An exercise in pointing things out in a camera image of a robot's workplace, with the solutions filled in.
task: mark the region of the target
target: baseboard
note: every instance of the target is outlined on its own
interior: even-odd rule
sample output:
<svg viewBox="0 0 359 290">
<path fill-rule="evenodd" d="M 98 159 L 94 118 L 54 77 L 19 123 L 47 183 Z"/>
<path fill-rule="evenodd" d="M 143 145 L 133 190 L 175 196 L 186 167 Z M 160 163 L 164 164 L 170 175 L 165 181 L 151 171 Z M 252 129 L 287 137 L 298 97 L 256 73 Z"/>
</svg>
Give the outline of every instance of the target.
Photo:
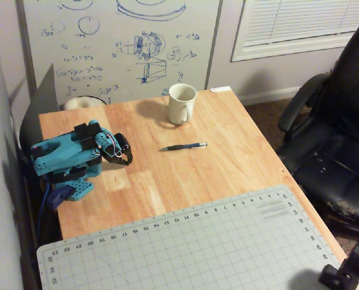
<svg viewBox="0 0 359 290">
<path fill-rule="evenodd" d="M 262 92 L 259 94 L 239 95 L 238 99 L 244 106 L 254 105 L 258 103 L 272 102 L 283 100 L 285 98 L 293 98 L 300 87 L 279 89 L 277 91 Z"/>
</svg>

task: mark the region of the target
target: wood grain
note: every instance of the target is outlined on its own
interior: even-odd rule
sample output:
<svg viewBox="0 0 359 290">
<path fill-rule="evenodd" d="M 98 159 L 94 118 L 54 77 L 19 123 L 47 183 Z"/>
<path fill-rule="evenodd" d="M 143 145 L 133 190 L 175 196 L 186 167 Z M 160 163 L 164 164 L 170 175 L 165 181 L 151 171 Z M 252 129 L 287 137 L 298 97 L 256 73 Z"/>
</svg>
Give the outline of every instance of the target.
<svg viewBox="0 0 359 290">
<path fill-rule="evenodd" d="M 204 202 L 286 184 L 339 260 L 346 256 L 300 187 L 232 91 L 200 91 L 193 119 L 183 126 L 167 118 L 167 97 L 40 115 L 44 138 L 99 121 L 128 139 L 133 162 L 103 161 L 90 181 L 95 189 L 58 209 L 64 239 Z M 175 144 L 208 142 L 202 149 L 160 152 Z"/>
</svg>

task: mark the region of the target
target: white coffee mug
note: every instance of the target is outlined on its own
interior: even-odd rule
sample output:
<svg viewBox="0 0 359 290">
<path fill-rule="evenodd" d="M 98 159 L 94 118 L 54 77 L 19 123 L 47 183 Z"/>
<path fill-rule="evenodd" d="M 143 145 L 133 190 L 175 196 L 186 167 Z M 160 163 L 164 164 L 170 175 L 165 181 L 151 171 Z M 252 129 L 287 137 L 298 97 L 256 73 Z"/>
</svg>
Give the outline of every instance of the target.
<svg viewBox="0 0 359 290">
<path fill-rule="evenodd" d="M 168 119 L 176 124 L 182 125 L 190 121 L 197 91 L 185 83 L 177 83 L 169 90 Z"/>
</svg>

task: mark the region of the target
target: pen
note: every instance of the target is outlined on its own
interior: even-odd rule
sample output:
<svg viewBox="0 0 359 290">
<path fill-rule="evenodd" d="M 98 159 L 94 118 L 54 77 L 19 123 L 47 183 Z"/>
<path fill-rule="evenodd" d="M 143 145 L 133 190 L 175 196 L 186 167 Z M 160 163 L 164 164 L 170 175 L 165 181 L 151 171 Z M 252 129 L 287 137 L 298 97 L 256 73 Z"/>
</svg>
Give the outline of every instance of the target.
<svg viewBox="0 0 359 290">
<path fill-rule="evenodd" d="M 191 149 L 194 147 L 205 147 L 207 143 L 194 143 L 194 144 L 186 144 L 186 145 L 174 145 L 161 148 L 160 151 L 174 151 L 174 150 L 182 150 L 182 149 Z"/>
</svg>

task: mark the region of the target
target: carpet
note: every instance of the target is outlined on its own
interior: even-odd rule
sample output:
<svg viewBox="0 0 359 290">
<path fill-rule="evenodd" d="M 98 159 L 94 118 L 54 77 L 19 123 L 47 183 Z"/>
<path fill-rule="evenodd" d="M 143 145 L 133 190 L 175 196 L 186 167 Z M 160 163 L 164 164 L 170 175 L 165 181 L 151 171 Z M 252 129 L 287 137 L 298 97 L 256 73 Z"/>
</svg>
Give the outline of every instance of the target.
<svg viewBox="0 0 359 290">
<path fill-rule="evenodd" d="M 281 145 L 284 138 L 284 133 L 278 128 L 277 122 L 289 101 L 290 99 L 245 106 L 246 111 L 274 150 Z M 299 118 L 304 118 L 308 113 L 309 109 L 304 108 Z M 354 240 L 335 238 L 347 255 L 356 244 Z"/>
</svg>

